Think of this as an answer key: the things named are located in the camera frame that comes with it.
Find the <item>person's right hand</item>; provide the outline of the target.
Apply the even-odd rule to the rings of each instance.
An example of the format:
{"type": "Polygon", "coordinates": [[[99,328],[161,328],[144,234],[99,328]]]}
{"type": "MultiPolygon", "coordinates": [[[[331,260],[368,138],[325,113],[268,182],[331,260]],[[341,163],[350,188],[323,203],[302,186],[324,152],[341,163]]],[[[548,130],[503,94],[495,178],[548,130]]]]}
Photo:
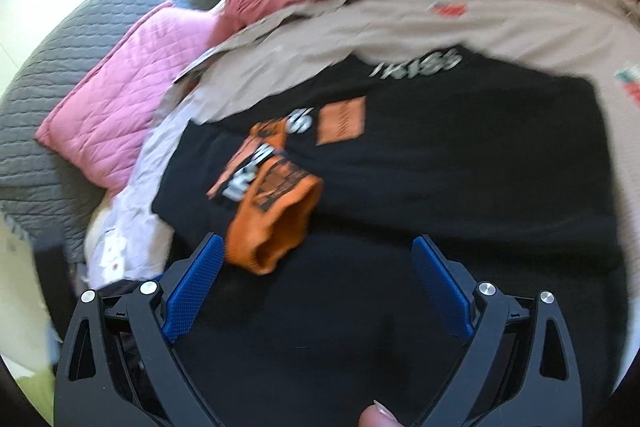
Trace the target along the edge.
{"type": "Polygon", "coordinates": [[[402,427],[402,424],[387,407],[374,400],[361,412],[358,427],[402,427]]]}

